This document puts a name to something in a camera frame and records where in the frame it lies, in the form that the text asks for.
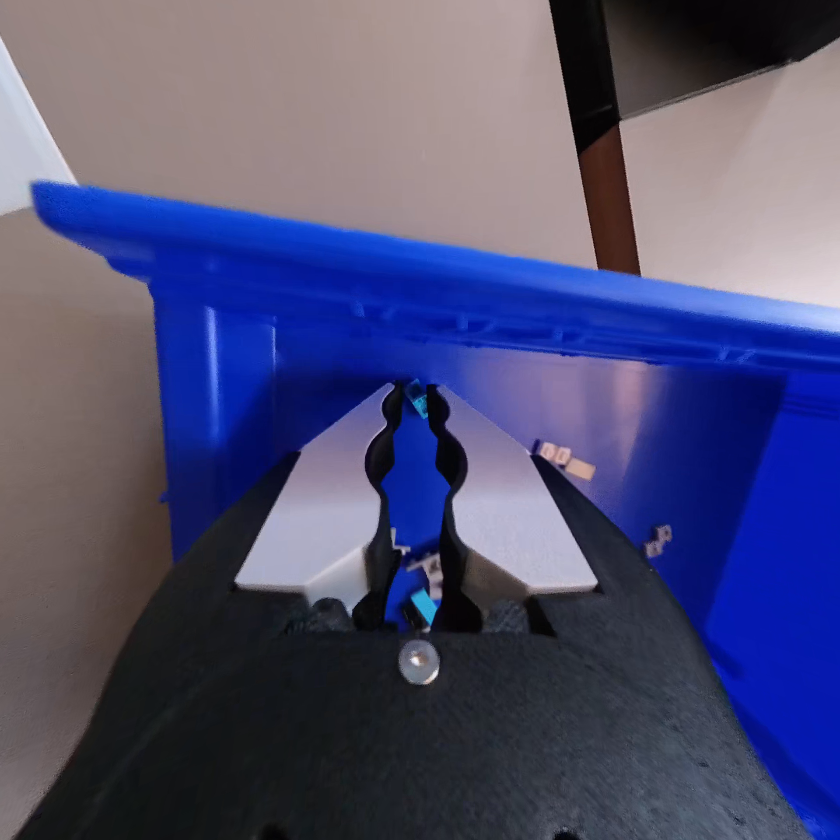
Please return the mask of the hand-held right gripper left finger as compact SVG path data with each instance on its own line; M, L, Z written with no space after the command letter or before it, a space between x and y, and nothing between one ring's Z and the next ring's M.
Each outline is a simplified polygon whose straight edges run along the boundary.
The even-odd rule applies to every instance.
M387 383L303 447L237 588L333 599L357 628L382 628L398 566L383 480L402 413L403 387Z

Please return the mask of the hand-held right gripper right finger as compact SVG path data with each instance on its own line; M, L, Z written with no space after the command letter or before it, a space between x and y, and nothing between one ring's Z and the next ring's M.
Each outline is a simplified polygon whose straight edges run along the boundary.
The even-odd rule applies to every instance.
M525 447L442 385L427 389L435 466L448 485L433 630L481 632L491 618L539 622L541 596L596 593L598 580Z

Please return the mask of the pile of small bricks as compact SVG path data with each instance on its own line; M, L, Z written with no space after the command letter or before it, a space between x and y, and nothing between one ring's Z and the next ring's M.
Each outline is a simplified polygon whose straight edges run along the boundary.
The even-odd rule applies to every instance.
M590 480L595 473L593 465L574 458L569 448L548 441L536 441L531 457L562 513L554 491L570 489L571 485L567 480L569 477ZM399 564L387 596L386 628L424 632L433 628L443 595L444 576L440 562L439 538L447 490L448 486L441 499L429 503L408 504L400 493L390 495L392 525L408 523L409 535L416 540L412 542L412 548L407 550L406 556L402 556L399 549L395 550ZM618 548L633 555L633 560L622 560L614 551L609 551L604 556L595 554L595 544L592 540L599 533L598 525L584 528L564 513L563 517L598 580L595 594L604 593L604 583L618 585L620 581L629 582L628 575L631 572L654 572L655 568L650 560L661 553L664 545L673 536L670 526L656 526L653 539L644 544L643 551L638 551L627 542L621 532L617 532ZM490 621L490 627L485 629L488 632L492 627L504 626L499 617L491 618Z

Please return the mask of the blue plastic bin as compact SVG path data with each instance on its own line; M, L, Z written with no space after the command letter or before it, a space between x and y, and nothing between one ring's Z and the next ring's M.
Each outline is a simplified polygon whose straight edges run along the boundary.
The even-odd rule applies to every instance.
M838 838L838 310L95 186L39 220L153 302L175 566L17 838ZM237 588L387 383L532 455L654 572L488 632ZM388 497L441 499L403 393ZM392 525L403 557L416 540Z

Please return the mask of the grey desk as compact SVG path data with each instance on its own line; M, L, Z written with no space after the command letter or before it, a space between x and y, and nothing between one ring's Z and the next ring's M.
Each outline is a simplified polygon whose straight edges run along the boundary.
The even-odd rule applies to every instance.
M593 266L546 2L2 2L83 183ZM838 46L632 119L654 277L838 306ZM2 836L87 724L161 580L151 298L2 216Z

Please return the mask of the black panel with brown strip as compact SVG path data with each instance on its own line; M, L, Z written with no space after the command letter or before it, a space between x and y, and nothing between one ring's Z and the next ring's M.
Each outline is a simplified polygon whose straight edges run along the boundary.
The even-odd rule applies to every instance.
M596 264L642 273L622 121L838 40L838 1L551 1Z

